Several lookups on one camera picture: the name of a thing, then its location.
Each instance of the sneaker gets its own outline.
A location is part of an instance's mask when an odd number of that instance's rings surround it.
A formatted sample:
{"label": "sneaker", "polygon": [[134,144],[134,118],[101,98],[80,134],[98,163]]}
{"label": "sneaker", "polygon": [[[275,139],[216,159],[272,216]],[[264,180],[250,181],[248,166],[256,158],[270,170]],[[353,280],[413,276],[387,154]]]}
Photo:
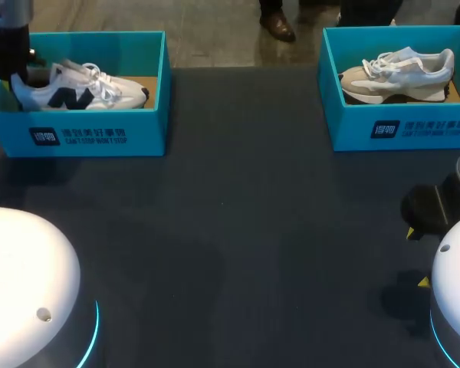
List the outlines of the sneaker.
{"label": "sneaker", "polygon": [[339,74],[343,92],[366,104],[381,104],[396,94],[416,100],[442,102],[453,77],[455,55],[446,49],[440,54],[418,54],[411,48],[363,60]]}
{"label": "sneaker", "polygon": [[149,98],[137,82],[111,77],[95,64],[71,61],[51,69],[29,68],[27,84],[12,75],[11,86],[24,111],[138,109]]}

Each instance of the printed logo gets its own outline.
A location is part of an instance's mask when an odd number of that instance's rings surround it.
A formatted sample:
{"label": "printed logo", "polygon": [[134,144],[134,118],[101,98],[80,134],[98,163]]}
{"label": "printed logo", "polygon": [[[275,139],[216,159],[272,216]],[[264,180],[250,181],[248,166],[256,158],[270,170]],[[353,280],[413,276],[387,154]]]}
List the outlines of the printed logo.
{"label": "printed logo", "polygon": [[94,100],[92,92],[88,88],[77,99],[77,92],[72,88],[61,87],[54,92],[48,102],[50,107],[60,109],[65,106],[69,110],[85,110]]}
{"label": "printed logo", "polygon": [[400,120],[378,120],[373,126],[370,138],[393,138],[397,134],[399,124]]}
{"label": "printed logo", "polygon": [[36,146],[59,146],[60,141],[53,128],[29,128]]}

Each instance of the blue light ring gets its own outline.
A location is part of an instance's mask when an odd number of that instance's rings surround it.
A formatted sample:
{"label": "blue light ring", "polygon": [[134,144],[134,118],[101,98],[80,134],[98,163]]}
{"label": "blue light ring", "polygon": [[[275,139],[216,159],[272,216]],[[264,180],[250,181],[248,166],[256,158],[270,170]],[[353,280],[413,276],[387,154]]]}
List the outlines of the blue light ring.
{"label": "blue light ring", "polygon": [[90,356],[90,353],[92,352],[92,349],[94,348],[95,342],[97,340],[97,334],[99,332],[99,324],[100,324],[100,313],[99,313],[99,304],[95,302],[95,309],[96,309],[96,320],[95,320],[95,330],[94,330],[94,335],[92,336],[92,341],[90,342],[89,348],[85,352],[84,357],[82,360],[79,362],[77,365],[77,368],[82,368],[84,366],[85,362],[87,362],[87,359]]}
{"label": "blue light ring", "polygon": [[446,352],[445,348],[443,347],[441,341],[439,340],[438,338],[438,335],[436,334],[436,330],[435,330],[435,325],[433,324],[432,322],[432,312],[430,311],[429,312],[429,318],[431,319],[431,328],[432,328],[432,332],[433,334],[435,335],[435,339],[436,339],[436,342],[438,343],[439,347],[441,348],[442,352],[446,355],[446,357],[448,358],[448,360],[450,362],[452,362],[452,364],[456,367],[456,368],[460,368],[460,366],[455,363],[455,361],[452,359],[451,356],[449,356],[449,354]]}

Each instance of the white shoelace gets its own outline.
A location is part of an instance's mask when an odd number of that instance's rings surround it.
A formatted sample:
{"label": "white shoelace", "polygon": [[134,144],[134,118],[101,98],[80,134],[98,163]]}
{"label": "white shoelace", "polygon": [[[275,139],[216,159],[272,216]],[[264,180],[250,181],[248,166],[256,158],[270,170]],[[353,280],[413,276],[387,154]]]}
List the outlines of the white shoelace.
{"label": "white shoelace", "polygon": [[372,60],[372,61],[363,59],[363,67],[365,69],[366,74],[368,74],[368,77],[377,78],[384,71],[388,71],[388,72],[399,71],[399,68],[397,68],[397,65],[395,65],[394,63],[389,63],[388,61],[385,61],[385,58],[387,56],[390,56],[391,54],[392,52],[386,52],[386,53],[380,54],[376,60]]}
{"label": "white shoelace", "polygon": [[102,100],[112,103],[116,97],[121,95],[121,91],[112,85],[110,76],[100,71],[96,64],[86,63],[82,67],[89,70],[89,77],[92,79],[91,85],[100,91]]}

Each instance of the shoe box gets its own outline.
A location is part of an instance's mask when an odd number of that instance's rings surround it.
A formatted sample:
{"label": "shoe box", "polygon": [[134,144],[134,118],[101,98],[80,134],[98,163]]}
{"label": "shoe box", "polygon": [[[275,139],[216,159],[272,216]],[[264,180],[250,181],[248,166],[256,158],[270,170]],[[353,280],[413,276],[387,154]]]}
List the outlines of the shoe box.
{"label": "shoe box", "polygon": [[[339,73],[406,47],[422,54],[453,50],[446,101],[395,96],[372,105],[345,98]],[[325,28],[317,80],[335,151],[460,149],[460,26]]]}
{"label": "shoe box", "polygon": [[31,34],[49,62],[94,63],[149,90],[143,109],[22,112],[0,81],[0,144],[9,157],[162,156],[171,72],[164,32]]}

